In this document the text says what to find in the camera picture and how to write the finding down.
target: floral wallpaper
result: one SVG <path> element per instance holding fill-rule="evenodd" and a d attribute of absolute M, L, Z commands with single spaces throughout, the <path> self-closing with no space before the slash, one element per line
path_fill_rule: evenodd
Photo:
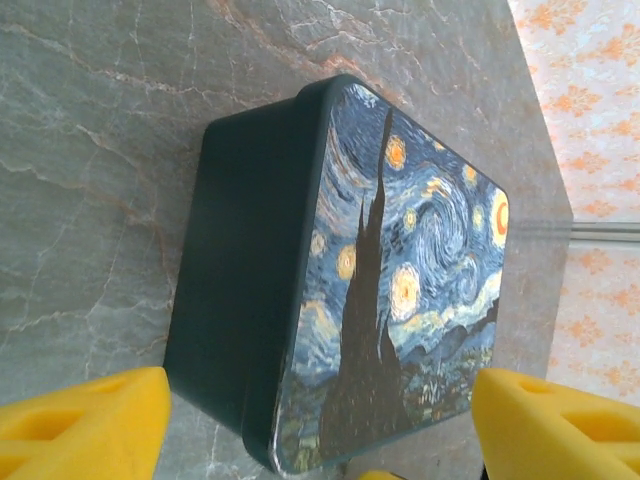
<path fill-rule="evenodd" d="M 640 221 L 640 1 L 509 0 L 576 221 Z"/>
<path fill-rule="evenodd" d="M 548 379 L 640 406 L 640 247 L 569 249 Z"/>
<path fill-rule="evenodd" d="M 640 222 L 640 0 L 509 0 L 578 222 Z M 574 243 L 548 378 L 640 406 L 640 246 Z"/>

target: orange flower pattern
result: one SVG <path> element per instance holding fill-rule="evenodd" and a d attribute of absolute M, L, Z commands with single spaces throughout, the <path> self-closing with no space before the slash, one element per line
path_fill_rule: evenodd
<path fill-rule="evenodd" d="M 639 221 L 637 0 L 509 4 L 576 221 Z"/>
<path fill-rule="evenodd" d="M 640 406 L 640 247 L 569 248 L 553 382 Z"/>

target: gray marble tabletop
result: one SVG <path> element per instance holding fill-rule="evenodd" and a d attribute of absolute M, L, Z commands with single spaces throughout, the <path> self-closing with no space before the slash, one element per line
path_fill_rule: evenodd
<path fill-rule="evenodd" d="M 571 210 L 506 0 L 5 0 L 0 403 L 160 364 L 205 126 L 338 72 L 506 189 L 494 361 L 544 375 Z M 346 474 L 477 478 L 480 457 L 466 414 Z M 155 478 L 271 477 L 174 397 Z"/>

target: starry night painting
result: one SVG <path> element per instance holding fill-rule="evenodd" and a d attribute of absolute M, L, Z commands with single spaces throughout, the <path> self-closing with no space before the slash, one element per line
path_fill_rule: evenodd
<path fill-rule="evenodd" d="M 337 96 L 275 456 L 304 472 L 470 407 L 505 193 L 366 87 Z"/>

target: swirling sky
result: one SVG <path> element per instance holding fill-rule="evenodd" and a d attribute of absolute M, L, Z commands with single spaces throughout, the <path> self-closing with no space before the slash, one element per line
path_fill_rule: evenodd
<path fill-rule="evenodd" d="M 309 383 L 340 365 L 360 205 L 364 199 L 366 222 L 388 108 L 350 85 L 332 109 L 294 348 L 293 369 Z M 403 359 L 418 346 L 429 351 L 455 325 L 474 324 L 498 297 L 508 203 L 489 179 L 399 112 L 383 174 L 378 312 Z"/>

